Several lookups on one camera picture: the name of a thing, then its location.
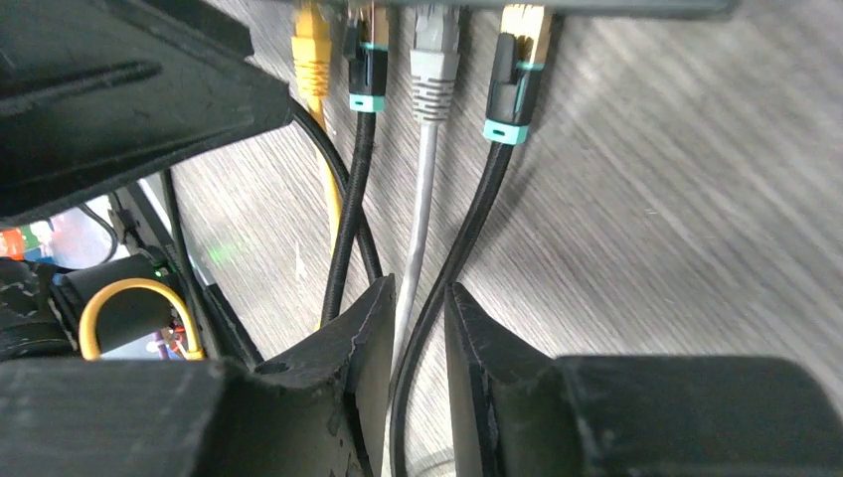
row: cable connector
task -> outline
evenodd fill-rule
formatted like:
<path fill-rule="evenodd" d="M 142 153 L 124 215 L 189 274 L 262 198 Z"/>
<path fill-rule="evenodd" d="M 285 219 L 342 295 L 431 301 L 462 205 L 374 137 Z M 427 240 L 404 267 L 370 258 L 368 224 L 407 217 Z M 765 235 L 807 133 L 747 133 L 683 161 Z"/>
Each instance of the cable connector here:
<path fill-rule="evenodd" d="M 550 43 L 547 7 L 507 5 L 495 49 L 483 135 L 509 145 L 527 140 Z"/>
<path fill-rule="evenodd" d="M 292 57 L 298 91 L 305 100 L 328 96 L 331 77 L 331 35 L 316 3 L 306 0 L 295 19 Z"/>
<path fill-rule="evenodd" d="M 387 10 L 375 3 L 350 5 L 343 55 L 348 59 L 349 107 L 381 112 L 387 93 L 390 25 Z"/>
<path fill-rule="evenodd" d="M 459 9 L 442 5 L 416 8 L 416 41 L 410 51 L 413 118 L 422 123 L 447 119 L 459 54 Z"/>

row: black connector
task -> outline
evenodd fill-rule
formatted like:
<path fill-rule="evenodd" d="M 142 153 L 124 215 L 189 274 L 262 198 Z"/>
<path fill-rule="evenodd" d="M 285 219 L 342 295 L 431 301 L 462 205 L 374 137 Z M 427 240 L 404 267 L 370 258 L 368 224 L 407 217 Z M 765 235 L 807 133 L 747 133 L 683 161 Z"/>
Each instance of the black connector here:
<path fill-rule="evenodd" d="M 483 135 L 509 145 L 527 139 L 548 53 L 552 15 L 545 7 L 504 9 L 486 102 Z"/>
<path fill-rule="evenodd" d="M 343 55 L 348 59 L 349 107 L 381 112 L 389 65 L 387 11 L 374 4 L 349 9 Z"/>

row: gold connector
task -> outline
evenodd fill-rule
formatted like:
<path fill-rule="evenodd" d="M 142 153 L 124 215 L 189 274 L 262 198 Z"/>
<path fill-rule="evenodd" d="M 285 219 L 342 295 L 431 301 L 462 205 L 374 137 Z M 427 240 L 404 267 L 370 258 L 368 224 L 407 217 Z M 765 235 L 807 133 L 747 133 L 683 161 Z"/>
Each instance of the gold connector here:
<path fill-rule="evenodd" d="M 350 5 L 348 7 L 350 19 L 357 19 L 363 23 L 361 42 L 387 47 L 390 43 L 390 22 L 387 9 L 375 3 Z"/>
<path fill-rule="evenodd" d="M 520 61 L 540 65 L 548 57 L 553 14 L 547 7 L 515 4 L 503 8 L 501 33 L 508 33 L 518 42 Z"/>

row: yellow ethernet cable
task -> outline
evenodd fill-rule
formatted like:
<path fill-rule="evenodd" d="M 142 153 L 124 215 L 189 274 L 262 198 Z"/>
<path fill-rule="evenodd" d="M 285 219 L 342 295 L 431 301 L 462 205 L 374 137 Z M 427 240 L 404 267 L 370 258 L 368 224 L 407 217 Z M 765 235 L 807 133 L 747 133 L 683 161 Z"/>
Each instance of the yellow ethernet cable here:
<path fill-rule="evenodd" d="M 298 92 L 307 103 L 310 114 L 316 122 L 325 127 L 322 100 L 328 96 L 331 74 L 331 36 L 328 23 L 319 13 L 315 2 L 305 0 L 296 12 L 295 36 L 292 37 L 292 56 L 295 62 L 295 76 Z M 342 196 L 331 175 L 328 163 L 320 161 L 322 188 L 328 209 L 328 223 L 331 233 L 331 253 L 337 241 L 337 230 L 342 212 Z"/>

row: teal band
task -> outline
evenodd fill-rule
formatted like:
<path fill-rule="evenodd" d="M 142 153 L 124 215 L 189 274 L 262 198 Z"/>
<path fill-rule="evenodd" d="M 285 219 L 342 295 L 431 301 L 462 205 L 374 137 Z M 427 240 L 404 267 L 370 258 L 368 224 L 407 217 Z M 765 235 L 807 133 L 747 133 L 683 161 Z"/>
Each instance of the teal band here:
<path fill-rule="evenodd" d="M 486 124 L 483 125 L 483 137 L 491 141 L 517 146 L 527 140 L 529 129 L 530 126 L 513 126 L 512 124 L 486 119 Z"/>
<path fill-rule="evenodd" d="M 540 72 L 545 68 L 544 63 L 527 63 L 527 62 L 518 62 L 515 65 L 515 68 L 519 70 L 526 70 L 528 72 Z"/>
<path fill-rule="evenodd" d="M 381 112 L 385 108 L 384 97 L 349 94 L 348 107 L 357 112 Z"/>
<path fill-rule="evenodd" d="M 378 45 L 372 42 L 363 42 L 362 46 L 366 50 L 380 50 L 382 52 L 387 52 L 389 50 L 386 45 Z"/>

